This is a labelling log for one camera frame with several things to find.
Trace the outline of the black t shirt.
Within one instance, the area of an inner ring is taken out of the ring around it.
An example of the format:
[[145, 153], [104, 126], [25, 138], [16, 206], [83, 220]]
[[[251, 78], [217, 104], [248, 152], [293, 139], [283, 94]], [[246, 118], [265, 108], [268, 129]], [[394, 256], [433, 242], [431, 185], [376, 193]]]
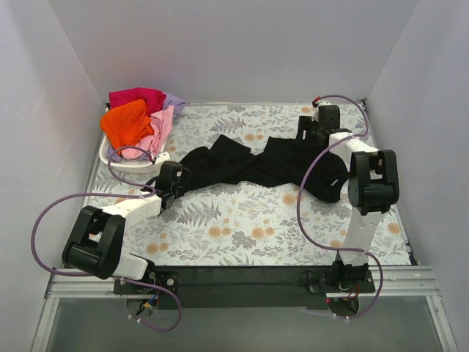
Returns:
[[[192, 172], [186, 193], [218, 183], [243, 181], [264, 187], [287, 183], [299, 186], [320, 152], [320, 147], [270, 137], [264, 150], [254, 155], [250, 148], [220, 135], [212, 147], [198, 147], [181, 160], [181, 164]], [[323, 202], [336, 203], [347, 179], [345, 162], [328, 152], [314, 166], [304, 188]]]

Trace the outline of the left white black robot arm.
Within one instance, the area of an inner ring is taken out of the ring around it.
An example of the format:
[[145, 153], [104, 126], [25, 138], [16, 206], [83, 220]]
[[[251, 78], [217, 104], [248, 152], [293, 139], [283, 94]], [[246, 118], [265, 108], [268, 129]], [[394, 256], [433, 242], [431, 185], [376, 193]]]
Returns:
[[191, 174], [174, 161], [165, 161], [159, 175], [148, 181], [135, 198], [104, 208], [86, 206], [78, 214], [62, 252], [62, 262], [100, 279], [130, 279], [140, 293], [156, 283], [151, 262], [123, 249], [127, 230], [159, 216], [180, 196]]

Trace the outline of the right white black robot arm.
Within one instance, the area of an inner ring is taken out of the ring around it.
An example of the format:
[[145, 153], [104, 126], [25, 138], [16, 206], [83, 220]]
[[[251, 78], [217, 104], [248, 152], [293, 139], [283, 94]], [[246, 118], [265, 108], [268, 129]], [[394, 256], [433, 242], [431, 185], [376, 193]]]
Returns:
[[301, 116], [295, 141], [321, 147], [349, 165], [348, 199], [352, 206], [344, 245], [331, 266], [330, 279], [340, 291], [366, 280], [367, 255], [379, 222], [399, 199], [396, 153], [370, 147], [340, 127], [336, 105], [319, 105], [311, 116]]

